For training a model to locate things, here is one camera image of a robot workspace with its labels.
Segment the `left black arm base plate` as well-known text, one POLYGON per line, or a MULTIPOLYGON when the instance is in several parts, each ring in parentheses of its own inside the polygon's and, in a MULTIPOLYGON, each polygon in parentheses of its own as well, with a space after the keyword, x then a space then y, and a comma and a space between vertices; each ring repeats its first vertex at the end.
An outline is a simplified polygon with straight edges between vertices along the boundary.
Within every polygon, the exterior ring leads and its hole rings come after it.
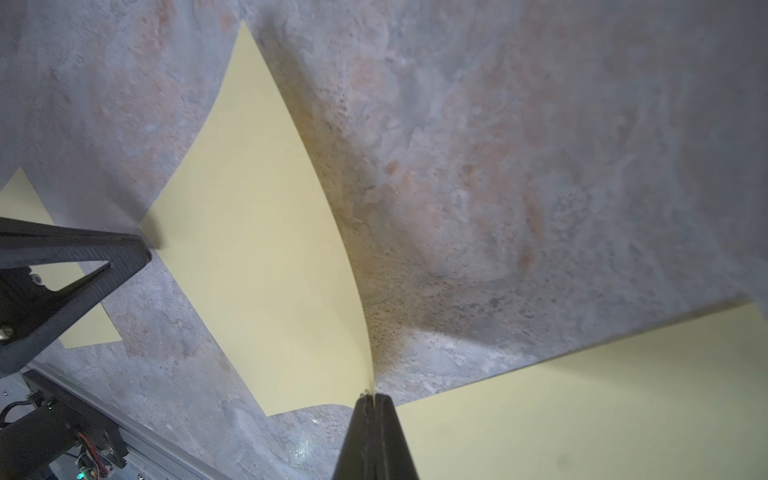
POLYGON ((80 479, 107 479, 126 467, 115 421, 36 370, 21 378, 30 394, 1 411, 3 479, 52 479, 50 464, 75 447, 80 479))

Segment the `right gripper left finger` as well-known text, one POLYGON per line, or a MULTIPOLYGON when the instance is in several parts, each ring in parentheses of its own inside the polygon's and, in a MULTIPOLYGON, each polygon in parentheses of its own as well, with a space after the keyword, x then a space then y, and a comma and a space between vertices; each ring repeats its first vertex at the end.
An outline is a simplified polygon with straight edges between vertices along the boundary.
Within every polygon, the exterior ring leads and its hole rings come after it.
POLYGON ((332 476, 333 480, 368 480, 374 478, 371 433, 374 397, 362 395, 356 402, 332 476))

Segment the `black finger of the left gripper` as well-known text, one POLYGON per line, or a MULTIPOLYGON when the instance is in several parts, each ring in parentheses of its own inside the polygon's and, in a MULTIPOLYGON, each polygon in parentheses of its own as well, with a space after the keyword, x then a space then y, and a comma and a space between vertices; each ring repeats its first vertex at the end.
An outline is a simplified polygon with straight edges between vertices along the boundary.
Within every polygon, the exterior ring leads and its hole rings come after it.
POLYGON ((152 255, 135 234, 1 219, 1 376, 14 374, 98 303, 143 269, 152 255), (34 266, 100 261, 52 290, 34 266))

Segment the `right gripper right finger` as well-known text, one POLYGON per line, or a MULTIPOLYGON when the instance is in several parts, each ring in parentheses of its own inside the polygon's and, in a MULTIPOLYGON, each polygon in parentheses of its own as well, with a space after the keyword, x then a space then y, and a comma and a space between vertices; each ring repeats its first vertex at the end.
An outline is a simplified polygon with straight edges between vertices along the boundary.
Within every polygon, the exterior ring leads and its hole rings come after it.
POLYGON ((374 399, 374 458, 376 479, 419 479, 394 402, 384 394, 374 399))

